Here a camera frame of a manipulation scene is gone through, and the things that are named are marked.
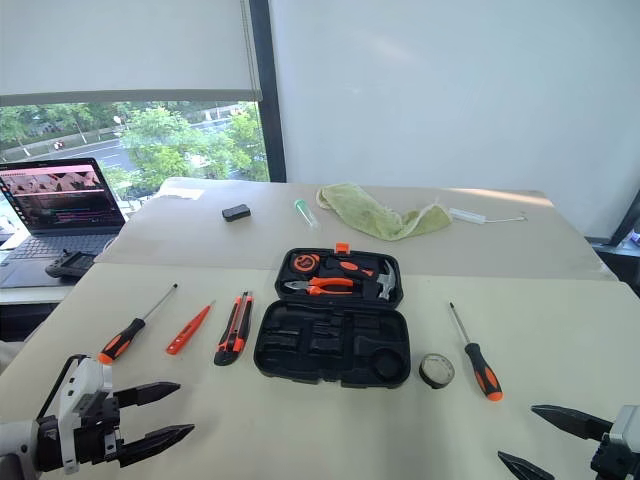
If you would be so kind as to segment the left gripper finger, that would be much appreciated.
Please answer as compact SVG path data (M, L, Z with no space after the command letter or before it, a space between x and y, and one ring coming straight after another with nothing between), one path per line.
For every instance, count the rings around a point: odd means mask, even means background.
M194 424L172 425L146 434L142 439L123 444L117 454L121 468L158 455L184 439L195 429Z
M113 396L120 407L142 406L158 401L179 390L179 383L158 381L116 391Z

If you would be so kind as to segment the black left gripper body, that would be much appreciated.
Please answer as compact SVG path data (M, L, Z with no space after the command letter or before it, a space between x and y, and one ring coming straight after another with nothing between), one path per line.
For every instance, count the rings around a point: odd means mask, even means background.
M117 459L123 441L119 439L120 405L115 395L84 394L74 407L80 426L74 428L76 460L98 464Z

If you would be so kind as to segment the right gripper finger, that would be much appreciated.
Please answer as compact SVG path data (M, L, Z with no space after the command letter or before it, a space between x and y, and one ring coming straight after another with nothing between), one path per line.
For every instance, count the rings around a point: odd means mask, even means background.
M585 440L601 441L613 426L610 421L556 405L533 405L530 410L558 429Z
M497 452L498 458L503 462L507 469L519 480L554 480L555 477L543 470L542 468L532 464L531 462L508 454L503 451Z

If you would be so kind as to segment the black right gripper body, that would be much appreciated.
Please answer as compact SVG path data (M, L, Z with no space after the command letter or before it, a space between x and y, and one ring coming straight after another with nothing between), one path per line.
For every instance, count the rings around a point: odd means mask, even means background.
M639 448L605 433L592 457L590 467L597 479L638 479Z

